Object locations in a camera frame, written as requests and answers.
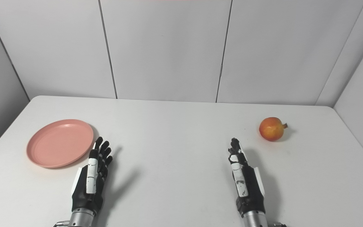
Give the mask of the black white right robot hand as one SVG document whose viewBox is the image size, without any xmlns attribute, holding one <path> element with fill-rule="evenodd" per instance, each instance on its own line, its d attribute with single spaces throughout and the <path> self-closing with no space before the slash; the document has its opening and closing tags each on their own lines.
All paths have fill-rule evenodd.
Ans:
<svg viewBox="0 0 363 227">
<path fill-rule="evenodd" d="M 236 206 L 239 214 L 254 211 L 266 213 L 264 205 L 264 188 L 258 167 L 248 164 L 246 155 L 241 148 L 240 141 L 232 138 L 228 161 L 232 169 L 232 176 L 237 190 Z"/>
</svg>

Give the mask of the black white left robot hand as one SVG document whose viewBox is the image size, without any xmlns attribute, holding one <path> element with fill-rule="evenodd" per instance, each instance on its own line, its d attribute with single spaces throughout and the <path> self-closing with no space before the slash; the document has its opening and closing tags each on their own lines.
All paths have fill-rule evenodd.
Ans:
<svg viewBox="0 0 363 227">
<path fill-rule="evenodd" d="M 108 167 L 113 161 L 109 145 L 108 141 L 99 137 L 92 146 L 88 163 L 80 169 L 72 192 L 72 212 L 87 209 L 97 214 L 101 210 Z"/>
</svg>

